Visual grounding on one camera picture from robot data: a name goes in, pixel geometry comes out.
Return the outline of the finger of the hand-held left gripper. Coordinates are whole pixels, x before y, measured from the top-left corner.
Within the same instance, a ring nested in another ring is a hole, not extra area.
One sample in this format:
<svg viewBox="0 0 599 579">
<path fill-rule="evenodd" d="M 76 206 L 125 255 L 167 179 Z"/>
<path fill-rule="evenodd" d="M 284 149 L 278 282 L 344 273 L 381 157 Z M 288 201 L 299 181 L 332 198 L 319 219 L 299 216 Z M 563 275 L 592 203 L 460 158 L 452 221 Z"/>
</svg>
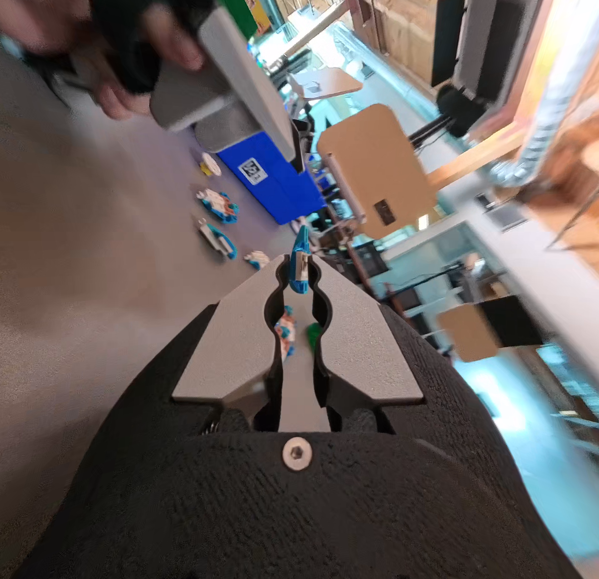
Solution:
<svg viewBox="0 0 599 579">
<path fill-rule="evenodd" d="M 192 129 L 199 145 L 209 153 L 220 153 L 262 132 L 248 107 L 211 63 L 191 72 L 161 62 L 150 111 L 157 124 L 169 132 Z"/>
<path fill-rule="evenodd" d="M 299 131 L 269 77 L 247 51 L 247 42 L 223 6 L 198 29 L 198 40 L 260 129 L 298 173 L 305 170 Z"/>
</svg>

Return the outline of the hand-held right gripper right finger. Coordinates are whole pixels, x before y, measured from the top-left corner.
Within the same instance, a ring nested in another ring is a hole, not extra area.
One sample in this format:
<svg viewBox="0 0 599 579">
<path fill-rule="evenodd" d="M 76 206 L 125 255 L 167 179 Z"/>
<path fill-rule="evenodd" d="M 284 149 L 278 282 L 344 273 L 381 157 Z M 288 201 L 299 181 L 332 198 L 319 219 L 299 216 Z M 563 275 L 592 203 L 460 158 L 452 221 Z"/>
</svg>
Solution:
<svg viewBox="0 0 599 579">
<path fill-rule="evenodd" d="M 377 301 L 311 256 L 314 391 L 322 408 L 378 408 L 423 401 Z"/>
</svg>

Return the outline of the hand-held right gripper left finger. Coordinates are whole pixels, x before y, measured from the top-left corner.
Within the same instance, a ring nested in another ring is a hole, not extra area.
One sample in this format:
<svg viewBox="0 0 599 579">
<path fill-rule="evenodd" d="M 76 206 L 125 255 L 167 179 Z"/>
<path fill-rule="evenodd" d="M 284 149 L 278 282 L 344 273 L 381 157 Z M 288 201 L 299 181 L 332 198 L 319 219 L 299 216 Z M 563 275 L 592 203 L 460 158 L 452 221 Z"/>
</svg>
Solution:
<svg viewBox="0 0 599 579">
<path fill-rule="evenodd" d="M 285 313 L 286 286 L 284 254 L 219 301 L 174 388 L 176 402 L 249 405 L 256 430 L 279 429 L 283 361 L 275 325 Z"/>
</svg>

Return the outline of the blue and white lego piece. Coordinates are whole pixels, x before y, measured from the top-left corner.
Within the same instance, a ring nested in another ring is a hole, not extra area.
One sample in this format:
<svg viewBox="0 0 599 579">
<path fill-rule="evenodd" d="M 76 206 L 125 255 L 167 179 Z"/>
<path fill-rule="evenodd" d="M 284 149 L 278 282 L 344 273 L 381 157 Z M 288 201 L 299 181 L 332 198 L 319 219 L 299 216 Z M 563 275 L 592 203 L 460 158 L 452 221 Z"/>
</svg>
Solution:
<svg viewBox="0 0 599 579">
<path fill-rule="evenodd" d="M 297 234 L 289 258 L 288 283 L 297 294 L 306 294 L 309 290 L 309 259 L 311 247 L 309 230 L 302 225 Z"/>
</svg>

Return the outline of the yellow lego booklet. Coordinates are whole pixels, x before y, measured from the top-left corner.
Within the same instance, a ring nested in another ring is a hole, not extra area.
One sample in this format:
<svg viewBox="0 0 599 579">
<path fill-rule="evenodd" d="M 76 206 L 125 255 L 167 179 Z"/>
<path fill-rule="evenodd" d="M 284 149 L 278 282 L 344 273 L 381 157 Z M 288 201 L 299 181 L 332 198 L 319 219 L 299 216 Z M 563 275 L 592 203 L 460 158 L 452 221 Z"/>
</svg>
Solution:
<svg viewBox="0 0 599 579">
<path fill-rule="evenodd" d="M 271 29 L 271 21 L 259 0 L 244 0 L 257 25 L 255 36 L 262 36 Z"/>
</svg>

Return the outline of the blue orange white lego assembly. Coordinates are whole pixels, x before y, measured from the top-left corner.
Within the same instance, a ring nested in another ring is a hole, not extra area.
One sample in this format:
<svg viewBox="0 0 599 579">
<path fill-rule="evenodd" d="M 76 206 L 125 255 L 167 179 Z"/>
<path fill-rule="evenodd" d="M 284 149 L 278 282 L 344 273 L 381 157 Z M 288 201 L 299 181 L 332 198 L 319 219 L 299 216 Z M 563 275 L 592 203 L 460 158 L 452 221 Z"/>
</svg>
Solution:
<svg viewBox="0 0 599 579">
<path fill-rule="evenodd" d="M 239 207 L 229 199 L 225 192 L 216 192 L 211 188 L 206 188 L 199 190 L 195 196 L 203 207 L 222 223 L 237 223 Z"/>
</svg>

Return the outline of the long white blue lego assembly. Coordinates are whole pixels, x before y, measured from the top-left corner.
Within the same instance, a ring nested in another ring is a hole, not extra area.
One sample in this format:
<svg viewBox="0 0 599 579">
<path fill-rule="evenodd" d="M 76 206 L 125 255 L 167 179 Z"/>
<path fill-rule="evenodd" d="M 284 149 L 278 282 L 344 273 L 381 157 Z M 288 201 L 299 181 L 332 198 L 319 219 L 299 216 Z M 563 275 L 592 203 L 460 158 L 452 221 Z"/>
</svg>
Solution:
<svg viewBox="0 0 599 579">
<path fill-rule="evenodd" d="M 199 234 L 204 238 L 211 248 L 220 253 L 226 260 L 236 260 L 238 252 L 233 242 L 214 225 L 208 223 L 205 218 L 196 221 Z"/>
</svg>

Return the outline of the person's left hand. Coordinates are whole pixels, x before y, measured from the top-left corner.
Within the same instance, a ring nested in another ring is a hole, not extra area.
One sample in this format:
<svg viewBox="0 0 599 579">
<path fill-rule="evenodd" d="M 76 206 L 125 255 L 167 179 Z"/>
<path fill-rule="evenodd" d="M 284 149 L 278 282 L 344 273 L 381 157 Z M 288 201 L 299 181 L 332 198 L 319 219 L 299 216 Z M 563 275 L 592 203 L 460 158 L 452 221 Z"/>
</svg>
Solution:
<svg viewBox="0 0 599 579">
<path fill-rule="evenodd" d="M 199 44 L 168 5 L 153 3 L 138 20 L 141 38 L 162 59 L 192 72 L 202 67 Z M 41 56 L 78 51 L 93 70 L 94 100 L 110 119 L 150 113 L 149 96 L 129 93 L 109 68 L 108 44 L 94 28 L 89 0 L 1 0 L 1 33 Z"/>
</svg>

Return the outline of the green plastic bin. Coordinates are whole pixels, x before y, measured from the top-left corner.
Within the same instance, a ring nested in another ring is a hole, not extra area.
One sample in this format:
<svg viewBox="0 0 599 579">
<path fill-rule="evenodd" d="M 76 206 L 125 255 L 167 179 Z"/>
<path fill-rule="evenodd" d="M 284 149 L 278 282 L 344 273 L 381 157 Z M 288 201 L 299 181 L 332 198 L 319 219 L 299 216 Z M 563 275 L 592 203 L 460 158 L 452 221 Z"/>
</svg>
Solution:
<svg viewBox="0 0 599 579">
<path fill-rule="evenodd" d="M 248 41 L 258 30 L 258 25 L 246 0 L 217 0 L 233 18 L 237 28 Z"/>
</svg>

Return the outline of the blue plastic bin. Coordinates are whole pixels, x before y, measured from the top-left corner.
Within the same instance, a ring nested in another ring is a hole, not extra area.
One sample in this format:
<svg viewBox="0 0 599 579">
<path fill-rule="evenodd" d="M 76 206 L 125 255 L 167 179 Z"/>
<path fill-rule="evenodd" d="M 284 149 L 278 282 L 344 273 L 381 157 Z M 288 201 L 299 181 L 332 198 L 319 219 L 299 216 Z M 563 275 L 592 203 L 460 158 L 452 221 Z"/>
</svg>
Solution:
<svg viewBox="0 0 599 579">
<path fill-rule="evenodd" d="M 298 172 L 265 132 L 222 149 L 217 155 L 280 225 L 326 207 L 310 173 Z"/>
</svg>

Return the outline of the wooden chair with black label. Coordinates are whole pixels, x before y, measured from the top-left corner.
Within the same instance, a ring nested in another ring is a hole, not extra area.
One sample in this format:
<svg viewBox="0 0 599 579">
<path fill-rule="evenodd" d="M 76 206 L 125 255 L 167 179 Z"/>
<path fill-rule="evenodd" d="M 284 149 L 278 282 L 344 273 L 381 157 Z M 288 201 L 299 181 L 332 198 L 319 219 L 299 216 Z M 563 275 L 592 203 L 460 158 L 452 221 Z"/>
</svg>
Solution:
<svg viewBox="0 0 599 579">
<path fill-rule="evenodd" d="M 380 240 L 437 205 L 415 151 L 392 109 L 374 104 L 325 129 L 317 152 L 358 221 Z"/>
</svg>

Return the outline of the black monitor stand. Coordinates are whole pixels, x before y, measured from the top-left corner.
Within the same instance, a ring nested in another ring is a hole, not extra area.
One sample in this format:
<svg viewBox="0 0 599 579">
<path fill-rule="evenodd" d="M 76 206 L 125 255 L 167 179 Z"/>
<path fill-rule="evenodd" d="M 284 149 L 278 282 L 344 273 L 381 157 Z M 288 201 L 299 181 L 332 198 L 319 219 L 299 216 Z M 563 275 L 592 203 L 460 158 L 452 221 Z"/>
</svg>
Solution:
<svg viewBox="0 0 599 579">
<path fill-rule="evenodd" d="M 423 146 L 428 138 L 438 132 L 447 131 L 456 139 L 468 134 L 470 128 L 485 113 L 485 103 L 469 99 L 464 90 L 457 89 L 453 84 L 445 84 L 438 90 L 438 116 L 408 136 L 414 149 Z"/>
</svg>

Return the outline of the computer monitor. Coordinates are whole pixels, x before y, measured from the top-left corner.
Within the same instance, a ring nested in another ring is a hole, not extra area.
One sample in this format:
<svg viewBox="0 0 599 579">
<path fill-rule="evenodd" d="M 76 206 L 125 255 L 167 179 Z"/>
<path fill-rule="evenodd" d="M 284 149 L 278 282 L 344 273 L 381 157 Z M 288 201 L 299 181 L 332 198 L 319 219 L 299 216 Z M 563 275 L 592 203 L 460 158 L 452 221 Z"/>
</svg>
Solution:
<svg viewBox="0 0 599 579">
<path fill-rule="evenodd" d="M 454 79 L 488 109 L 512 89 L 543 0 L 467 0 Z"/>
</svg>

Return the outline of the silver ventilation duct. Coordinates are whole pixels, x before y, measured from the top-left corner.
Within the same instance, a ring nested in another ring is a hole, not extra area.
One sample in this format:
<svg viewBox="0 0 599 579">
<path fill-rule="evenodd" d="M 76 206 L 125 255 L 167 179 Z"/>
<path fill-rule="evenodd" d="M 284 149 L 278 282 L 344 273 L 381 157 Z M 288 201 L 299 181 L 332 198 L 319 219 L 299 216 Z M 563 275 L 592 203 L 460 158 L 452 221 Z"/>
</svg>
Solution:
<svg viewBox="0 0 599 579">
<path fill-rule="evenodd" d="M 578 0 L 536 110 L 533 132 L 517 161 L 498 163 L 491 169 L 495 186 L 521 188 L 536 179 L 597 51 L 598 0 Z"/>
</svg>

